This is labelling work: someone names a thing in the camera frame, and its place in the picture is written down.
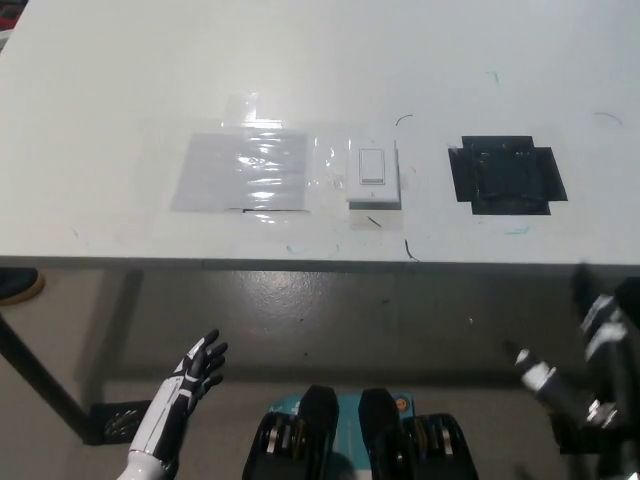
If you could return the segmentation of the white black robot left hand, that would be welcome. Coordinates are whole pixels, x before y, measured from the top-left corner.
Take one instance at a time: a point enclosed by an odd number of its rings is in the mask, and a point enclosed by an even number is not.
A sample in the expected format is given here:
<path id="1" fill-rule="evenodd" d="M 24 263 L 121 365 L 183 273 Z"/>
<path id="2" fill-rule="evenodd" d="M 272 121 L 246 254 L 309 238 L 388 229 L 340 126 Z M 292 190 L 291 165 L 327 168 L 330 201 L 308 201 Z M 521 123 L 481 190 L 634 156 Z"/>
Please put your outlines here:
<path id="1" fill-rule="evenodd" d="M 130 450 L 164 465 L 175 461 L 199 401 L 220 384 L 228 344 L 214 329 L 201 337 L 162 382 L 134 436 Z"/>

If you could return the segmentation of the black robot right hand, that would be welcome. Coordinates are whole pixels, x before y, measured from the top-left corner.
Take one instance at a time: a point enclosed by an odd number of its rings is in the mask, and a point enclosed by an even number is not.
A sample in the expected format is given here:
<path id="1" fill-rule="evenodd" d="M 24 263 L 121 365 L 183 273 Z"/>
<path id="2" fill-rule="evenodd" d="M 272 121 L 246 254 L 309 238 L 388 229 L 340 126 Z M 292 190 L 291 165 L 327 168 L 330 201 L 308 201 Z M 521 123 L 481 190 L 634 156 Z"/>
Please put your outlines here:
<path id="1" fill-rule="evenodd" d="M 614 403 L 587 398 L 572 387 L 553 366 L 531 350 L 505 340 L 502 347 L 520 375 L 524 387 L 553 412 L 569 417 L 579 427 L 613 430 L 620 426 Z"/>

